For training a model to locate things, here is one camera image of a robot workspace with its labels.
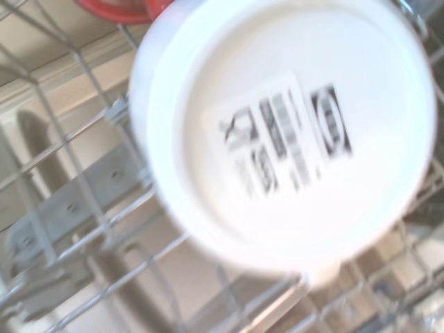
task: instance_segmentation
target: dishwasher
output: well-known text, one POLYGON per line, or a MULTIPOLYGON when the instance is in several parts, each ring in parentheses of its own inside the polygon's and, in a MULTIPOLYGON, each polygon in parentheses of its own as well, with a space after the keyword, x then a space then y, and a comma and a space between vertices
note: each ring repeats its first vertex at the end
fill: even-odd
POLYGON ((444 332, 444 2, 395 1, 429 54, 435 157, 409 213, 315 291, 190 246, 133 139, 148 25, 0 0, 0 332, 444 332))

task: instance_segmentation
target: dishwasher rack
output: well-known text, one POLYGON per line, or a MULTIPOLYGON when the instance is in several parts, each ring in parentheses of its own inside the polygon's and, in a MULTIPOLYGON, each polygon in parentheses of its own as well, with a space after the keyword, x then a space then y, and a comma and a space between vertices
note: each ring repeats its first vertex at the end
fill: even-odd
MULTIPOLYGON (((235 281, 230 279, 223 265, 214 259, 214 271, 221 285, 220 295, 215 296, 198 314, 184 318, 179 300, 158 263, 187 242, 188 235, 179 234, 155 253, 148 253, 134 241, 135 235, 165 215, 163 210, 138 221, 131 228, 118 228, 124 219, 155 196, 154 179, 131 137, 127 98, 119 96, 115 99, 108 94, 94 74, 95 65, 60 28, 57 17, 52 17, 45 9, 44 0, 32 2, 41 12, 45 24, 27 15, 9 0, 0 0, 0 5, 6 10, 0 18, 7 17, 7 14, 15 15, 24 24, 66 47, 100 97, 103 109, 98 109, 88 122, 66 133, 47 97, 44 78, 38 76, 37 71, 28 70, 15 54, 0 44, 0 53, 5 55, 9 64, 0 65, 0 75, 3 73, 26 83, 28 88, 22 93, 37 97, 57 138, 56 143, 40 149, 37 147, 33 158, 25 164, 20 164, 14 156, 13 143, 12 147, 4 143, 2 146, 0 140, 0 163, 8 164, 10 171, 8 176, 0 179, 0 195, 8 188, 17 187, 26 206, 26 214, 2 232, 5 234, 2 238, 5 255, 0 271, 7 289, 0 295, 0 332, 14 332, 8 324, 14 318, 24 322, 39 320, 74 297, 96 279, 91 265, 95 265, 98 272, 110 270, 112 265, 117 273, 108 274, 112 279, 100 292, 48 327, 46 333, 64 332, 71 322, 114 297, 114 294, 122 298, 132 294, 131 299, 137 300, 137 290, 131 286, 145 270, 153 273, 170 310, 169 314, 164 314, 149 299, 139 300, 136 306, 130 306, 131 311, 137 312, 137 308, 143 305, 151 313, 149 318, 145 318, 147 332, 149 329, 153 332, 190 333, 444 332, 444 250, 441 261, 427 256, 444 248, 442 119, 436 157, 423 188, 409 213, 382 241, 396 244, 395 250, 391 248, 388 251, 390 255, 385 254, 382 258, 375 249, 370 249, 355 261, 345 264, 339 279, 322 291, 308 292, 296 276, 289 276, 265 283, 262 288, 251 292, 254 295, 248 298, 239 297, 239 292, 252 289, 251 284, 244 282, 242 277, 235 281), (80 165, 71 142, 103 121, 116 129, 122 144, 85 169, 80 165), (72 163, 75 178, 54 182, 49 184, 51 191, 37 193, 32 185, 33 179, 29 177, 30 172, 42 164, 50 165, 53 156, 61 150, 66 152, 72 163), (120 207, 113 215, 108 214, 111 207, 139 188, 143 189, 141 196, 120 207), (133 253, 139 258, 133 267, 121 260, 126 253, 133 253), (409 281, 406 281, 407 275, 412 276, 409 281)), ((437 37, 439 32, 434 27, 427 28, 422 17, 406 1, 397 1, 397 4, 415 24, 429 51, 442 112, 444 93, 439 82, 444 73, 444 46, 437 37)), ((132 33, 132 28, 124 25, 117 28, 128 46, 137 49, 139 37, 132 33)), ((7 105, 13 98, 6 96, 0 100, 7 105)))

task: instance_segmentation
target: wire rack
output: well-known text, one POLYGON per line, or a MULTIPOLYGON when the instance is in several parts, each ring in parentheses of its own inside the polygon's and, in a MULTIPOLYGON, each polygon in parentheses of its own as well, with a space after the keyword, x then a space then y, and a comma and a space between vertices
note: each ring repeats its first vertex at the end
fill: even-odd
MULTIPOLYGON (((56 116, 57 110, 53 109, 47 97, 41 78, 38 78, 34 71, 29 70, 22 60, 9 51, 5 45, 0 44, 0 52, 8 60, 8 66, 0 65, 0 73, 25 83, 31 89, 46 112, 47 119, 55 129, 57 137, 56 143, 49 144, 27 163, 19 166, 10 163, 9 169, 12 172, 0 179, 0 193, 12 186, 17 186, 23 204, 26 206, 32 234, 36 236, 36 240, 32 237, 24 237, 23 242, 28 246, 34 243, 41 245, 44 254, 43 260, 41 256, 34 256, 33 260, 35 260, 31 260, 34 264, 26 266, 26 269, 15 267, 20 273, 9 279, 7 290, 0 295, 0 318, 2 318, 0 323, 3 323, 0 327, 5 325, 4 328, 0 328, 2 332, 8 332, 6 323, 20 315, 21 306, 26 304, 27 299, 36 294, 41 297, 39 293, 42 290, 49 292, 51 286, 57 284, 59 279, 63 279, 70 265, 98 256, 112 262, 116 256, 122 257, 124 256, 122 253, 129 252, 134 252, 138 258, 141 258, 137 265, 120 270, 120 274, 108 282, 100 292, 72 309, 64 318, 59 318, 59 321, 49 327, 46 332, 62 332, 71 322, 85 315, 94 306, 114 297, 114 294, 128 291, 128 286, 133 283, 133 280, 146 270, 152 272, 159 286, 158 289, 169 305, 169 314, 164 315, 155 308, 155 304, 147 303, 145 300, 144 304, 152 307, 150 311, 154 314, 151 317, 152 322, 148 324, 154 332, 444 332, 444 324, 441 322, 444 317, 444 296, 441 297, 441 294, 444 294, 442 290, 444 256, 441 261, 434 259, 431 262, 426 255, 431 251, 438 251, 441 248, 441 242, 444 244, 444 240, 441 241, 444 239, 444 224, 442 223, 444 221, 444 195, 442 194, 444 146, 441 146, 440 142, 417 200, 409 213, 381 242, 382 245, 379 244, 380 247, 384 246, 384 242, 397 244, 395 250, 389 251, 389 255, 385 254, 382 258, 376 246, 360 258, 356 258, 355 261, 344 265, 339 279, 322 291, 309 292, 300 285, 297 277, 286 277, 267 284, 266 288, 255 293, 248 301, 242 300, 239 293, 241 290, 248 289, 250 285, 238 285, 233 282, 223 265, 213 260, 214 272, 220 284, 220 294, 228 310, 218 312, 213 302, 203 307, 202 312, 193 317, 194 320, 184 318, 180 310, 180 300, 176 297, 169 278, 164 276, 158 264, 162 258, 169 256, 180 245, 186 243, 188 235, 179 234, 155 253, 146 252, 140 244, 134 241, 135 235, 164 214, 162 210, 144 221, 139 221, 130 229, 124 231, 118 229, 122 221, 153 200, 155 195, 153 180, 128 130, 126 98, 120 96, 116 100, 109 95, 94 75, 93 65, 84 56, 83 49, 76 46, 68 34, 61 29, 57 23, 57 17, 52 17, 45 9, 44 1, 32 2, 43 17, 44 23, 26 14, 13 2, 0 0, 0 4, 8 14, 16 16, 24 24, 39 30, 70 52, 80 71, 86 74, 88 81, 94 87, 103 107, 98 109, 97 114, 89 121, 66 133, 60 125, 59 117, 56 116), (85 170, 71 147, 73 140, 103 121, 107 121, 119 133, 123 142, 121 151, 124 153, 117 153, 119 156, 126 157, 129 167, 133 168, 131 170, 137 174, 135 178, 137 186, 143 189, 141 196, 131 200, 112 216, 103 208, 103 200, 97 193, 91 176, 94 170, 85 170), (68 155, 76 172, 70 184, 75 184, 78 189, 77 196, 85 202, 92 217, 88 223, 83 224, 84 230, 77 229, 75 237, 71 237, 68 245, 62 246, 54 244, 51 240, 45 223, 48 216, 44 204, 49 203, 56 195, 46 196, 42 198, 43 203, 36 203, 28 185, 29 173, 39 165, 48 162, 61 150, 68 155), (405 278, 408 275, 406 272, 412 276, 408 281, 405 278), (211 311, 221 315, 210 323, 202 324, 199 320, 209 318, 211 311)), ((437 96, 441 103, 444 103, 444 93, 439 86, 444 72, 444 65, 442 65, 444 47, 439 39, 439 31, 436 31, 436 19, 432 17, 429 22, 432 27, 427 30, 425 23, 415 14, 412 7, 404 1, 400 3, 403 11, 408 14, 413 23, 417 24, 418 32, 424 39, 425 47, 430 53, 430 60, 436 71, 437 96)), ((123 25, 117 28, 126 38, 128 45, 137 49, 137 38, 130 33, 130 29, 123 25)), ((96 169, 105 170, 105 165, 109 165, 109 161, 102 162, 95 164, 96 169)), ((121 175, 118 173, 112 174, 112 178, 119 176, 121 175)), ((67 212, 73 214, 79 209, 75 205, 69 205, 67 212)), ((47 315, 47 312, 40 316, 36 314, 34 318, 27 318, 26 321, 37 320, 43 315, 47 315)))

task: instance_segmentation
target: red object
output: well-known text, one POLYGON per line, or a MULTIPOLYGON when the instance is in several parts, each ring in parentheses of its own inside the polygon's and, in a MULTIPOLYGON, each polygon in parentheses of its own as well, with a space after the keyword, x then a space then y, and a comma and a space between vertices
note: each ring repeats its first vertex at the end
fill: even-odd
POLYGON ((145 0, 146 8, 154 21, 174 0, 145 0))
POLYGON ((150 23, 173 0, 77 0, 94 15, 115 24, 150 23))

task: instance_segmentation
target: white plastic cup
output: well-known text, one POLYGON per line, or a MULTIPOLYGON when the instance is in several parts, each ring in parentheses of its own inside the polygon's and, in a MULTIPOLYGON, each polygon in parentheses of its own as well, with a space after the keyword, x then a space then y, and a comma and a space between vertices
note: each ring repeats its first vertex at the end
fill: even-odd
POLYGON ((139 48, 130 114, 200 248, 312 287, 406 211, 436 136, 427 56, 384 0, 177 0, 139 48))

